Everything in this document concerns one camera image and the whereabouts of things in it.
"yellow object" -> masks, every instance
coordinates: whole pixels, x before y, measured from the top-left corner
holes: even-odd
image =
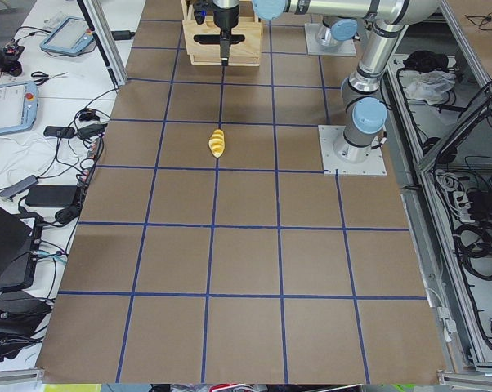
[[[224,132],[221,129],[213,131],[208,145],[210,146],[213,156],[219,158],[222,153],[224,153]]]
[[[101,392],[101,384],[47,384],[44,392]]]

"metal bracket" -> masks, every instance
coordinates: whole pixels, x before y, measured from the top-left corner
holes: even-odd
[[[380,149],[372,149],[362,163],[349,163],[340,159],[333,151],[335,138],[344,132],[344,126],[319,125],[322,167],[326,176],[385,176],[386,166]],[[375,137],[373,145],[378,144]]]
[[[357,51],[352,39],[348,39],[338,47],[323,47],[316,40],[317,32],[320,29],[321,24],[318,23],[306,23],[304,24],[304,30],[306,31],[306,44],[308,48],[308,55],[318,56],[345,56],[355,57]]]

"yellow croissant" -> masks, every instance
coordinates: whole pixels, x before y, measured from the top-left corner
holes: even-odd
[[[215,158],[219,158],[224,153],[224,132],[221,129],[213,131],[208,142],[210,150]]]

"wooden box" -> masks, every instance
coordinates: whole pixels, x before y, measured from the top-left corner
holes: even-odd
[[[204,23],[197,24],[190,0],[181,0],[184,20],[182,28],[186,40],[186,51],[193,65],[221,65],[218,45],[201,45],[194,41],[197,34],[219,34],[220,29],[213,23],[213,15],[206,15]],[[245,40],[230,49],[229,65],[259,66],[262,48],[262,22],[255,15],[251,0],[240,0],[239,24],[233,34],[243,34]]]

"blue joint cap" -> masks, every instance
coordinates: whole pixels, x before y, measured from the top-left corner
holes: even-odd
[[[253,10],[262,20],[278,18],[286,8],[287,0],[252,0]]]
[[[342,19],[331,27],[331,35],[337,41],[347,41],[355,37],[358,27],[356,20]]]
[[[356,103],[352,117],[359,131],[366,135],[373,135],[384,127],[387,109],[380,100],[367,97]]]

